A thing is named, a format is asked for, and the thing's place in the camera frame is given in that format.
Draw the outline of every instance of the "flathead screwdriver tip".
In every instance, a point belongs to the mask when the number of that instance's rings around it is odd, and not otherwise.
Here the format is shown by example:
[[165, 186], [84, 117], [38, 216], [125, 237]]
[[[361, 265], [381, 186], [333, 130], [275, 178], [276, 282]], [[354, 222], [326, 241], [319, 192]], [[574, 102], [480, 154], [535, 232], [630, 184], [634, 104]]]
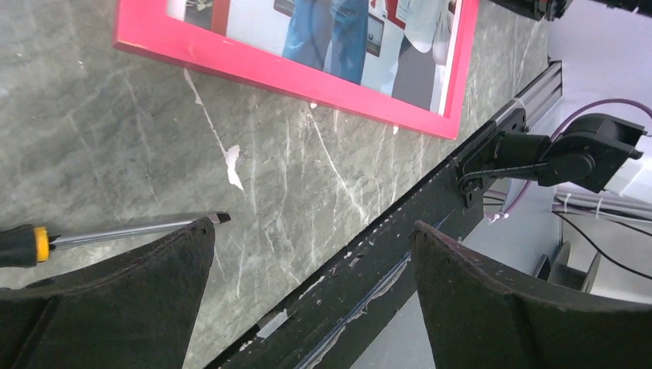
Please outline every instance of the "flathead screwdriver tip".
[[231, 216], [228, 213], [213, 213], [208, 216], [213, 224], [222, 224], [231, 220]]

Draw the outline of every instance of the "screwdriver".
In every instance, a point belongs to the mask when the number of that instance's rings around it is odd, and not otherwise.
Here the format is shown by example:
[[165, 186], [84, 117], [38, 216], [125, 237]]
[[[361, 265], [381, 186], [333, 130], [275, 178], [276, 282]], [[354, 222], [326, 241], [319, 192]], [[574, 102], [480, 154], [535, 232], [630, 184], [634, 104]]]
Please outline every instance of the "screwdriver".
[[144, 234], [173, 231], [193, 221], [208, 217], [213, 224], [222, 224], [231, 220], [227, 213], [209, 213], [206, 215], [185, 217], [165, 223], [145, 226], [119, 228], [110, 231], [77, 234], [73, 236], [49, 236], [45, 227], [34, 227], [32, 224], [20, 225], [16, 228], [0, 231], [0, 268], [31, 268], [38, 263], [47, 261], [55, 250], [65, 250], [101, 241], [133, 237]]

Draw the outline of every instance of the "marble countertop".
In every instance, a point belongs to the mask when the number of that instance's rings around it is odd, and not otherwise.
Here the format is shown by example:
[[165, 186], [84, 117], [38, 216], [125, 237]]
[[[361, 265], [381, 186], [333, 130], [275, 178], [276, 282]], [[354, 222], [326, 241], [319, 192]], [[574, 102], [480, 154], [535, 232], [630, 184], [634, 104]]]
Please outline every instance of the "marble countertop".
[[[203, 367], [547, 67], [541, 23], [482, 2], [458, 141], [111, 48], [115, 1], [7, 2], [2, 229], [105, 230], [228, 211], [186, 367]], [[0, 271], [20, 288], [155, 236]]]

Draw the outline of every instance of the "person in poster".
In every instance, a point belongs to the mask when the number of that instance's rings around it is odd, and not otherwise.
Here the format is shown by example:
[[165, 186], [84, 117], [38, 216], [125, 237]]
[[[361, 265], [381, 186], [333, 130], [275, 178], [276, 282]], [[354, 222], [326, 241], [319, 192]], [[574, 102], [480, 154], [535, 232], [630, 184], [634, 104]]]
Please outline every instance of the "person in poster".
[[392, 97], [437, 111], [441, 87], [437, 70], [446, 65], [452, 32], [448, 0], [410, 0]]
[[359, 85], [367, 54], [369, 0], [294, 0], [282, 56]]

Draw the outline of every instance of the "screwdriver handle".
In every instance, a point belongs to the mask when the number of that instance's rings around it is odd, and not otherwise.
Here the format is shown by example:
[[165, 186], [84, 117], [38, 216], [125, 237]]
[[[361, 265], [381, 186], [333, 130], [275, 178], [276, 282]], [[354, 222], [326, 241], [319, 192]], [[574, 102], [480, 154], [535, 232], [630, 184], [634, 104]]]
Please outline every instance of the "screwdriver handle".
[[24, 224], [0, 231], [0, 268], [31, 268], [50, 258], [50, 242], [45, 227]]

